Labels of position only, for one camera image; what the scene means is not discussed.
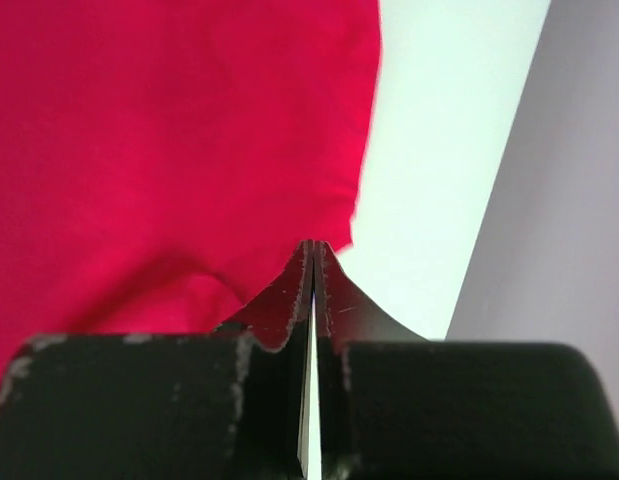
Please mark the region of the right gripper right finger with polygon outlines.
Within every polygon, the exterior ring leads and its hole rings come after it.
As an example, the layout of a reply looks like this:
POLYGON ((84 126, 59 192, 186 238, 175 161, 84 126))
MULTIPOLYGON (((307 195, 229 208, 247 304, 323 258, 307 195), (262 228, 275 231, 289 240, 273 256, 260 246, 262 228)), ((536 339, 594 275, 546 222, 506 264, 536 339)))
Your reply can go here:
POLYGON ((430 341, 314 248, 326 479, 619 479, 619 429, 560 343, 430 341))

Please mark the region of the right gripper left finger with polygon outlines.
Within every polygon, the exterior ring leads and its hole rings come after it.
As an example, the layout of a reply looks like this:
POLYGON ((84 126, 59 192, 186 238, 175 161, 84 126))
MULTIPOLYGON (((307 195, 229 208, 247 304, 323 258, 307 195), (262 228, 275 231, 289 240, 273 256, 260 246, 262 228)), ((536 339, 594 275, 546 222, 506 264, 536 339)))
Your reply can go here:
POLYGON ((0 382, 0 479, 302 479, 314 244, 207 334, 38 335, 0 382))

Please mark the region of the red t shirt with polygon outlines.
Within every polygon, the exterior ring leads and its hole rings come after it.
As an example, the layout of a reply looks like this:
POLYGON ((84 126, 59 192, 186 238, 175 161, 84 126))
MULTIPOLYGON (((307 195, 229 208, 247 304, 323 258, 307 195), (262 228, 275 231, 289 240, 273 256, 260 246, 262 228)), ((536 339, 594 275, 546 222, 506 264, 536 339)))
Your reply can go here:
POLYGON ((0 1, 0 377, 44 332, 207 331, 351 243, 374 1, 0 1))

